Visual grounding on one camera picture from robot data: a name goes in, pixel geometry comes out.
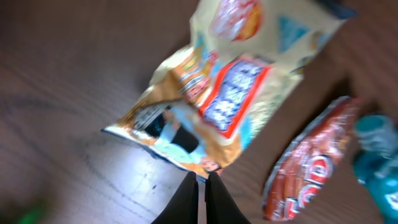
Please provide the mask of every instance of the green object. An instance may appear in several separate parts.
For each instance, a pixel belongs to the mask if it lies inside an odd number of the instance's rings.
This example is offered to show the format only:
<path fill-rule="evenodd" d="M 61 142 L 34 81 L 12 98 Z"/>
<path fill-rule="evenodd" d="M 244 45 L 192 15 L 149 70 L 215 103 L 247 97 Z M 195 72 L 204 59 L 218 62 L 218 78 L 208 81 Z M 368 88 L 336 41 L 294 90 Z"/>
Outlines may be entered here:
<path fill-rule="evenodd" d="M 17 221 L 17 224 L 36 224 L 44 216 L 44 207 L 39 205 L 29 210 L 25 215 Z"/>

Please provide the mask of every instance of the wood grain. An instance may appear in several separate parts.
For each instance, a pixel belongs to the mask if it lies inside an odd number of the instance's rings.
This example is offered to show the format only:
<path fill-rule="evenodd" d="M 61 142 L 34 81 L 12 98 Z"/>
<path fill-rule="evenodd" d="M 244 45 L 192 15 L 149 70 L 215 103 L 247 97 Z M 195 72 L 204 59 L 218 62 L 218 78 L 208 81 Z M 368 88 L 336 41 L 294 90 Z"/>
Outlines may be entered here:
<path fill-rule="evenodd" d="M 152 72 L 189 43 L 197 0 L 0 0 L 0 214 L 38 200 L 44 223 L 150 223 L 185 172 L 99 133 L 126 113 Z M 267 174 L 289 141 L 349 78 L 354 94 L 398 119 L 398 2 L 347 0 L 350 20 L 222 179 L 252 223 Z M 382 223 L 353 176 L 353 146 L 292 223 Z M 200 184 L 200 197 L 204 185 Z M 199 222 L 205 223 L 200 199 Z"/>

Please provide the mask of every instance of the chip bag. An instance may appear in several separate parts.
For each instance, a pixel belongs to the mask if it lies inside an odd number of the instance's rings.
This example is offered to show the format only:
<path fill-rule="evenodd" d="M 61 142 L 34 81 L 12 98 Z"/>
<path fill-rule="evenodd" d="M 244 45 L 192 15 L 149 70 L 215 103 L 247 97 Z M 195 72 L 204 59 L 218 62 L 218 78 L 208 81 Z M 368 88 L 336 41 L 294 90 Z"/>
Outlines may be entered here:
<path fill-rule="evenodd" d="M 205 42 L 224 63 L 250 53 L 302 73 L 353 15 L 335 0 L 201 0 L 191 18 L 192 43 Z"/>
<path fill-rule="evenodd" d="M 342 22 L 310 0 L 201 0 L 192 44 L 165 60 L 133 108 L 104 130 L 204 178 L 221 173 L 302 79 L 296 63 Z"/>

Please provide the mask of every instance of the snack bag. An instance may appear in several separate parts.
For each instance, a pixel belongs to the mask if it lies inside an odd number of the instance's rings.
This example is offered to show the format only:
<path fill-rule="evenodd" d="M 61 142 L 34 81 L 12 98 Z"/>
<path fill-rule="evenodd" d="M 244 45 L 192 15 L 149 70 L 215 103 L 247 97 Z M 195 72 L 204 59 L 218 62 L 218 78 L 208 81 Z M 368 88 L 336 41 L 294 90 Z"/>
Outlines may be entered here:
<path fill-rule="evenodd" d="M 191 18 L 192 43 L 206 42 L 206 52 L 224 63 L 250 53 L 302 74 L 353 15 L 335 0 L 201 0 Z"/>
<path fill-rule="evenodd" d="M 300 78 L 249 55 L 207 75 L 194 58 L 187 47 L 167 59 L 163 78 L 155 72 L 155 84 L 105 131 L 207 178 L 238 158 Z"/>
<path fill-rule="evenodd" d="M 301 80 L 291 73 L 296 63 L 342 22 L 311 0 L 201 0 L 192 45 L 164 61 L 133 108 L 104 130 L 204 178 L 220 173 Z"/>
<path fill-rule="evenodd" d="M 264 189 L 264 218 L 292 220 L 321 190 L 343 158 L 359 100 L 335 100 L 297 136 L 279 159 Z"/>

